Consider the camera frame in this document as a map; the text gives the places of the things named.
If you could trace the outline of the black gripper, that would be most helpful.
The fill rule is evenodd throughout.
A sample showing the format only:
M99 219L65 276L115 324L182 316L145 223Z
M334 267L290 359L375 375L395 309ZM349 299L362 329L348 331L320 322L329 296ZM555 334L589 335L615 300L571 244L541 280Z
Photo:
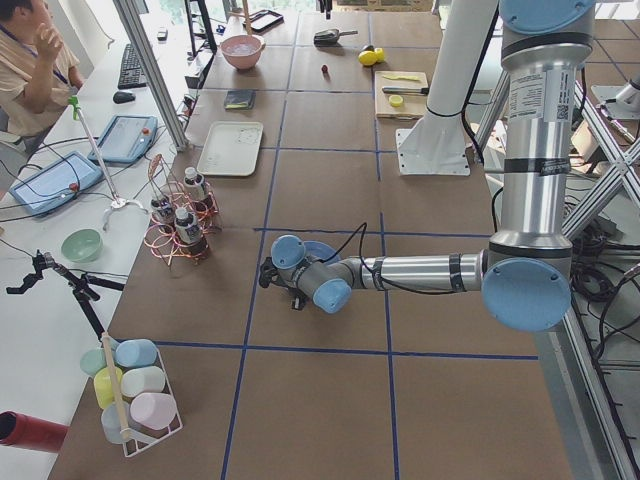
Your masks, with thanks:
M270 285L276 285L282 288L286 288L287 291L293 296L291 308L293 310L303 310L305 308L305 294L301 290L290 286L283 280L279 273L279 270L274 265L271 256L267 256L259 267L258 283L262 288L268 288Z

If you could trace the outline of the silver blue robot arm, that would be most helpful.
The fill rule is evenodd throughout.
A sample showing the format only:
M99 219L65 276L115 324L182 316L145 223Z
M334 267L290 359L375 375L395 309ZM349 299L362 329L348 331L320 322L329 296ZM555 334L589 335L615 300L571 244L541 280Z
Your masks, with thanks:
M572 244L562 231L577 68L592 50L590 1L456 1L451 6L424 116L399 134L405 175L462 168L461 114L496 25L508 77L507 146L501 223L485 250L439 256L309 254L294 235L279 237L260 268L278 285L327 313L356 289L443 295L480 291L489 313L523 331L556 325L571 303Z
M609 117L616 120L639 119L639 75L630 77L622 86L594 85L591 91Z

